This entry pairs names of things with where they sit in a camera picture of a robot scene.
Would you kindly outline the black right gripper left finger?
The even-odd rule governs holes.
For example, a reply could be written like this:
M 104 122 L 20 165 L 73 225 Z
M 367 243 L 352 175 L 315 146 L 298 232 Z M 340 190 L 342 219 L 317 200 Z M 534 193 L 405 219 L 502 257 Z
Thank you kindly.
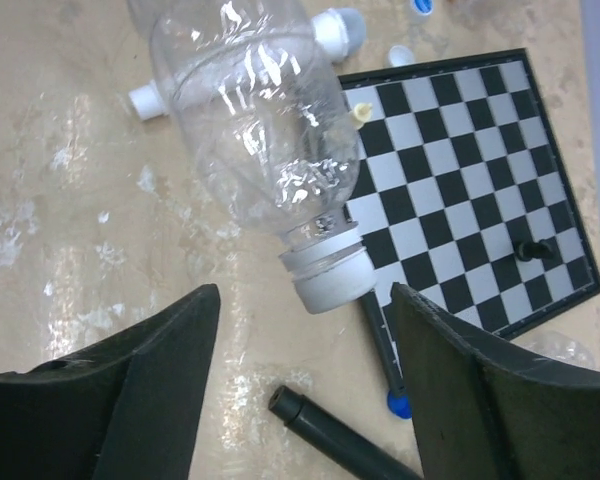
M 0 373 L 0 479 L 185 479 L 218 288 L 26 373 Z

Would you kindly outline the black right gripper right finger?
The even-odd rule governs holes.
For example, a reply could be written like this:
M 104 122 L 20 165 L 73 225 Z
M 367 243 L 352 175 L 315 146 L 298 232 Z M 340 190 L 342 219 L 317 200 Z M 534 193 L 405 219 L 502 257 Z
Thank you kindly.
M 533 353 L 391 290 L 427 479 L 600 479 L 600 372 Z

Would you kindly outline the blue cap of clear bottle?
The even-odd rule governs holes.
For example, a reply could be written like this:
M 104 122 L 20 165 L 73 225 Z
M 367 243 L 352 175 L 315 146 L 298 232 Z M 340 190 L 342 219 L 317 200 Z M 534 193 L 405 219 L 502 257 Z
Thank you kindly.
M 392 414 L 401 419 L 411 419 L 412 409 L 406 395 L 396 396 L 392 391 L 387 394 L 387 406 Z

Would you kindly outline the clear bottle without label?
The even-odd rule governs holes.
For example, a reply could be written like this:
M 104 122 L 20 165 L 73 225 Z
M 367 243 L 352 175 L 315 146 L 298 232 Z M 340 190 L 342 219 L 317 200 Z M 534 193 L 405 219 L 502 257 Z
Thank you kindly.
M 532 334 L 520 345 L 536 354 L 570 365 L 596 369 L 593 354 L 580 342 L 556 331 Z

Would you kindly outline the crushed clear bottle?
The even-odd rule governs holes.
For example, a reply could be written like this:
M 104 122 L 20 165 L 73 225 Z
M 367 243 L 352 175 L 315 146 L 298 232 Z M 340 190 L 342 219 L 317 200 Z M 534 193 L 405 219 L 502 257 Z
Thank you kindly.
M 210 195 L 294 249 L 348 228 L 357 133 L 298 1 L 172 1 L 153 73 Z

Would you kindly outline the white Pocari Sweat cap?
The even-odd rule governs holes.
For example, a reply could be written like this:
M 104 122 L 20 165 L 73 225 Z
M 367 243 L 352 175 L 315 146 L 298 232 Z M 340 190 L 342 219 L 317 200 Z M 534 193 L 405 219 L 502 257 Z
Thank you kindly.
M 377 276 L 357 228 L 280 256 L 310 314 L 321 314 L 371 291 Z

